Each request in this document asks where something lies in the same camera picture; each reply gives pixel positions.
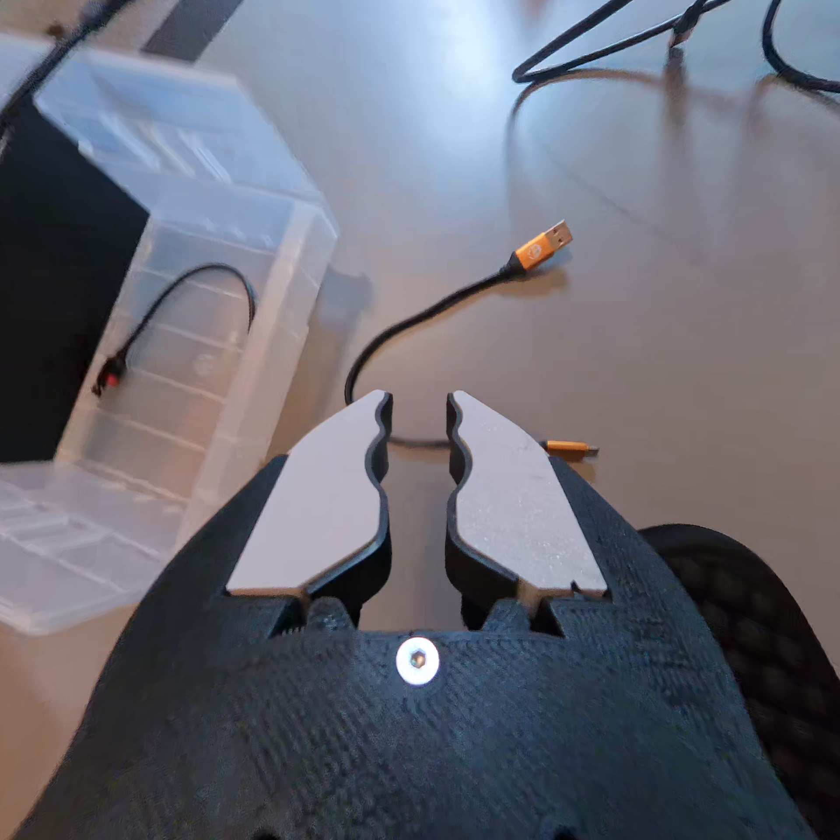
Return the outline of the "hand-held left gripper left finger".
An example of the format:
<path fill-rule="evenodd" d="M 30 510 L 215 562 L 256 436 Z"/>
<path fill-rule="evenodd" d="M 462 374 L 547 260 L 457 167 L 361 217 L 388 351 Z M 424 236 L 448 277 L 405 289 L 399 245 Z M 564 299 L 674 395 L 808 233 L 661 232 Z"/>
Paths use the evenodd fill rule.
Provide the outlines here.
<path fill-rule="evenodd" d="M 390 573 L 382 481 L 392 404 L 391 393 L 374 390 L 291 448 L 227 580 L 229 594 L 370 599 L 382 588 L 341 593 L 340 581 L 373 560 Z"/>

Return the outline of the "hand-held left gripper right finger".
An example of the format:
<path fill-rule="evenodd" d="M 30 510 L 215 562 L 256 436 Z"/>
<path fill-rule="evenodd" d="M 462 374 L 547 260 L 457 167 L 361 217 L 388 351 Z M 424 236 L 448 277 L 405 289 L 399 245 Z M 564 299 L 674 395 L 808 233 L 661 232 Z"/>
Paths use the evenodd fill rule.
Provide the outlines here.
<path fill-rule="evenodd" d="M 466 601 L 603 598 L 608 585 L 552 461 L 519 425 L 448 395 L 445 569 Z"/>

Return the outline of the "black usb cable orange plugs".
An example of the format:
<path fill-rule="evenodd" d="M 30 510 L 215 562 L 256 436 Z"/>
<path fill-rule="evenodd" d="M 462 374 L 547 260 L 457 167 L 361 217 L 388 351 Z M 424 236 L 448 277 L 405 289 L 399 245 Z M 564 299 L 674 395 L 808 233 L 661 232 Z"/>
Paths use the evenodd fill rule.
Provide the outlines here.
<path fill-rule="evenodd" d="M 381 351 L 385 345 L 405 332 L 427 324 L 447 312 L 465 303 L 467 300 L 509 282 L 528 280 L 544 263 L 551 260 L 558 252 L 569 245 L 572 234 L 563 220 L 548 230 L 541 232 L 524 245 L 516 248 L 507 262 L 493 274 L 460 288 L 436 301 L 429 307 L 398 321 L 378 333 L 368 342 L 353 361 L 343 384 L 344 406 L 354 402 L 354 389 L 364 367 Z M 419 439 L 391 436 L 390 443 L 404 449 L 423 451 L 442 451 L 449 447 L 448 438 Z M 580 464 L 599 455 L 599 448 L 580 441 L 548 440 L 540 446 L 552 457 L 562 458 L 568 464 Z"/>

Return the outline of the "clear plastic box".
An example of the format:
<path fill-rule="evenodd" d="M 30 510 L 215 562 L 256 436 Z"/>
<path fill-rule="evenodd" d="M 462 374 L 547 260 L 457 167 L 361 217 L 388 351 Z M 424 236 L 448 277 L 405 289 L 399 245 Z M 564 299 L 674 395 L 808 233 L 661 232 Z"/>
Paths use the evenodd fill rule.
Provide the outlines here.
<path fill-rule="evenodd" d="M 2 624 L 44 636 L 139 601 L 260 468 L 338 238 L 236 79 L 85 49 L 2 158 Z M 158 294 L 181 285 L 91 386 Z"/>

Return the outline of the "black hub cable black plug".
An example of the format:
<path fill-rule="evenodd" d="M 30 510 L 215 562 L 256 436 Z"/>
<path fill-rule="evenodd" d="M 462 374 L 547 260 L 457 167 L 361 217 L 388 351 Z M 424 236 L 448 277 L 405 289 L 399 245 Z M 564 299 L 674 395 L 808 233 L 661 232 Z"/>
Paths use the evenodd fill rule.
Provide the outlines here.
<path fill-rule="evenodd" d="M 547 45 L 541 47 L 534 54 L 526 58 L 512 71 L 511 80 L 515 84 L 523 86 L 538 86 L 555 82 L 573 74 L 577 70 L 588 67 L 597 60 L 617 55 L 661 35 L 668 35 L 668 49 L 674 50 L 687 42 L 699 24 L 699 21 L 704 16 L 727 5 L 727 3 L 726 1 L 691 2 L 681 14 L 669 18 L 654 27 L 642 30 L 634 36 L 617 41 L 602 49 L 557 66 L 540 69 L 539 66 L 541 64 L 557 54 L 560 50 L 586 35 L 597 26 L 602 25 L 605 21 L 614 17 L 630 5 L 629 1 L 605 2 L 589 15 L 565 29 Z M 837 95 L 839 93 L 839 80 L 819 77 L 800 70 L 783 58 L 777 49 L 774 42 L 774 27 L 781 5 L 781 1 L 769 2 L 765 15 L 763 16 L 761 50 L 765 62 L 771 67 L 778 78 L 793 88 L 809 93 Z"/>

